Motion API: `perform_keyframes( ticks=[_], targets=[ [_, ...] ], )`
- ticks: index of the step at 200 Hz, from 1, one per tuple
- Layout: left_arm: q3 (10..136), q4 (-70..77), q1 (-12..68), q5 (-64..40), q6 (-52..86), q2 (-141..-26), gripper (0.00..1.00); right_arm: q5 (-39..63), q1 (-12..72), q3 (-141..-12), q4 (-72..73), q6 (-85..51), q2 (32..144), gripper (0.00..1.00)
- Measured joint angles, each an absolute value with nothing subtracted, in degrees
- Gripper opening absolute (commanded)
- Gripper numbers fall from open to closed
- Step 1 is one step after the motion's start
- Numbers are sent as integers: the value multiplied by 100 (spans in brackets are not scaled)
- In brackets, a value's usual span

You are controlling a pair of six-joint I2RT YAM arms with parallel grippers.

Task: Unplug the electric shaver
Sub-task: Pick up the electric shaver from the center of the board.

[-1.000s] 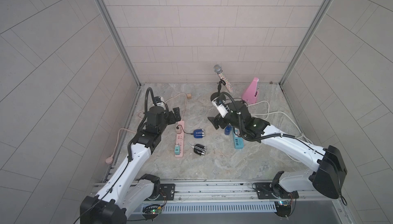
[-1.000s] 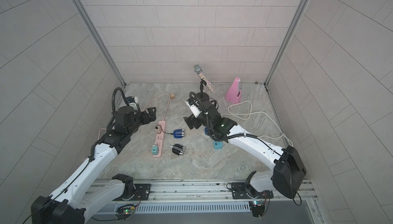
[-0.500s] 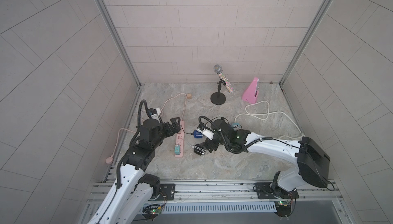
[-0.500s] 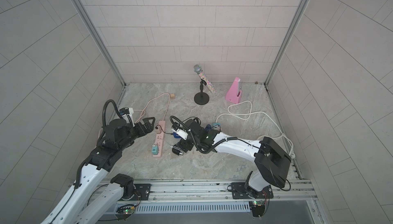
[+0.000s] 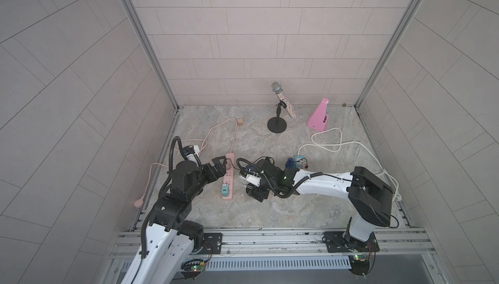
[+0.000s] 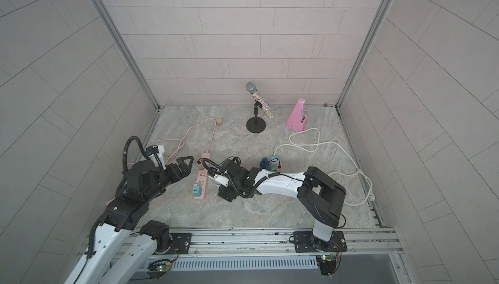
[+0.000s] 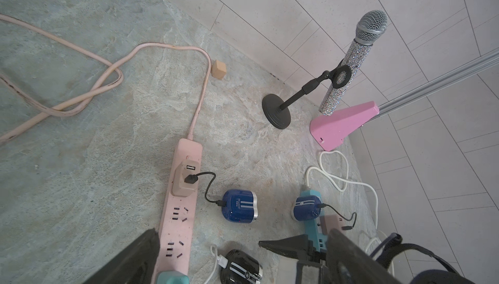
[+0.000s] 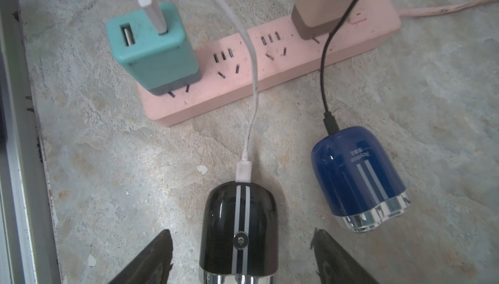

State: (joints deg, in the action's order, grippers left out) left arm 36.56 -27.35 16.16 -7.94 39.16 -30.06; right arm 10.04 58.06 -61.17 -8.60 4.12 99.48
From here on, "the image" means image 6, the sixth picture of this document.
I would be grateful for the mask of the teal power adapter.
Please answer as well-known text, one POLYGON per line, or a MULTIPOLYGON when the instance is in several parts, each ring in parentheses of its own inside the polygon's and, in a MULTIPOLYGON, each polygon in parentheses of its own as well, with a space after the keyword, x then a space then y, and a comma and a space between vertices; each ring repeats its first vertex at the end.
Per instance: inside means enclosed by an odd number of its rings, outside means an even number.
POLYGON ((195 183, 192 189, 192 194, 195 197, 200 197, 201 196, 201 184, 200 183, 195 183))

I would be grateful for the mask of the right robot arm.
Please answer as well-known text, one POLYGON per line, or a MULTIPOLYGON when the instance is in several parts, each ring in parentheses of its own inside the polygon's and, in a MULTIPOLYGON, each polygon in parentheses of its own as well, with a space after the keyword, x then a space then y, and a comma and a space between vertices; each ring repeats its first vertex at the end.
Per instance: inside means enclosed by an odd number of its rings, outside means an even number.
POLYGON ((313 216, 314 225, 307 239, 295 236, 294 243, 313 252, 347 251, 343 233, 336 231, 343 215, 346 189, 319 168, 309 167, 295 174, 260 167, 247 170, 235 158, 209 167, 208 175, 219 185, 218 196, 228 202, 266 194, 296 198, 313 216))

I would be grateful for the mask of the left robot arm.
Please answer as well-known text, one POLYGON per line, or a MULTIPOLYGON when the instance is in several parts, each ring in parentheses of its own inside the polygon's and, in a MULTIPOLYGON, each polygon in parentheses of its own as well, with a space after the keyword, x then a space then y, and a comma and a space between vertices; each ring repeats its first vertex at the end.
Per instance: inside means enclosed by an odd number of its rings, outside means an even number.
POLYGON ((92 226, 87 250, 66 283, 127 283, 153 254, 160 258, 149 264, 147 273, 160 279, 180 255, 188 254, 189 233, 171 234, 169 225, 156 220, 135 230, 150 203, 191 174, 192 156, 165 164, 163 153, 161 146, 145 148, 137 136, 128 138, 122 153, 122 181, 92 226))

